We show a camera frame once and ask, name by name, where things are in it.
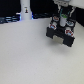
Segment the white table surface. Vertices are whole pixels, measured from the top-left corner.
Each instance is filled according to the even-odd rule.
[[[69,4],[84,9],[84,0],[71,0]]]
[[[0,84],[84,84],[84,27],[70,48],[46,37],[49,22],[0,24]]]

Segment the small object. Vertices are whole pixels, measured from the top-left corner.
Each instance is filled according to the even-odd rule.
[[[60,17],[60,26],[65,27],[66,26],[66,21],[67,21],[67,15],[61,14],[61,17]]]
[[[54,16],[54,17],[53,17],[53,20],[54,20],[54,21],[59,21],[59,18],[58,18],[57,16]]]
[[[73,32],[71,31],[71,28],[70,28],[70,27],[67,27],[67,28],[66,28],[65,34],[66,34],[66,35],[69,35],[69,36],[71,36],[71,37],[73,37]]]
[[[67,21],[67,25],[68,25],[68,26],[74,26],[74,23],[71,22],[71,21]]]
[[[27,8],[26,8],[26,12],[25,13],[28,13],[28,10],[27,10]]]
[[[52,28],[52,29],[56,29],[57,27],[57,23],[56,22],[53,22],[52,24],[49,24],[49,28]]]

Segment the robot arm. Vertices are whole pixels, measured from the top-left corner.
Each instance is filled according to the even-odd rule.
[[[76,7],[78,4],[72,4],[75,0],[53,0],[58,5],[58,13],[53,14],[51,23],[47,27],[46,36],[54,41],[65,44],[69,47],[74,42],[74,27],[76,24]]]
[[[53,0],[55,4],[75,6],[84,9],[84,0]]]

